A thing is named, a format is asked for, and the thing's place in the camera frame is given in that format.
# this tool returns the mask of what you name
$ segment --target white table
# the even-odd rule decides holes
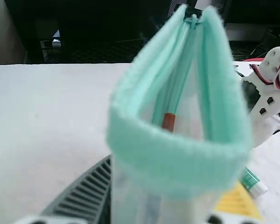
[[[110,151],[108,100],[129,64],[0,66],[0,224],[41,212]],[[280,133],[249,168],[270,190],[257,201],[280,224]]]

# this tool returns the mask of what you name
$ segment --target white robot part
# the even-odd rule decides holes
[[[242,78],[254,134],[254,147],[280,130],[280,47],[271,49],[263,62],[251,65]]]

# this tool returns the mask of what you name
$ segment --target white plastic piece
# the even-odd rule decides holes
[[[264,61],[259,66],[259,71],[267,81],[273,81],[276,77],[276,72],[274,72],[276,70],[275,68],[278,68],[279,66],[280,47],[276,47],[267,53]],[[262,122],[280,112],[280,90],[276,90],[274,85],[264,84],[254,72],[248,77],[243,77],[242,80],[253,83],[256,86],[257,91],[259,91],[260,98],[250,112],[253,122]],[[273,98],[271,104],[268,104],[267,102],[269,97]],[[266,112],[261,114],[260,110],[263,108]]]
[[[60,216],[29,216],[14,224],[87,224],[80,218],[60,217]]]
[[[221,192],[172,199],[135,184],[112,160],[112,224],[203,224]]]
[[[254,198],[258,198],[262,194],[266,193],[268,190],[269,188],[262,181],[259,181],[249,189],[249,192]]]
[[[276,73],[279,66],[280,47],[276,47],[267,53],[258,69],[265,80],[272,82],[277,75],[280,75],[280,70]],[[243,81],[255,85],[260,95],[259,100],[250,112],[254,135],[253,146],[257,147],[271,137],[276,130],[280,130],[280,117],[278,116],[280,112],[280,90],[277,90],[274,85],[263,83],[254,71],[249,76],[243,77]]]

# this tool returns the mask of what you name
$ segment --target mint green pencil case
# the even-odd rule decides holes
[[[250,123],[213,7],[180,6],[136,56],[110,102],[112,223],[197,224],[240,177]]]

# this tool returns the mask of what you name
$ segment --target glue stick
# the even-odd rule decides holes
[[[268,187],[247,167],[242,175],[241,183],[254,198],[258,198],[268,190]]]

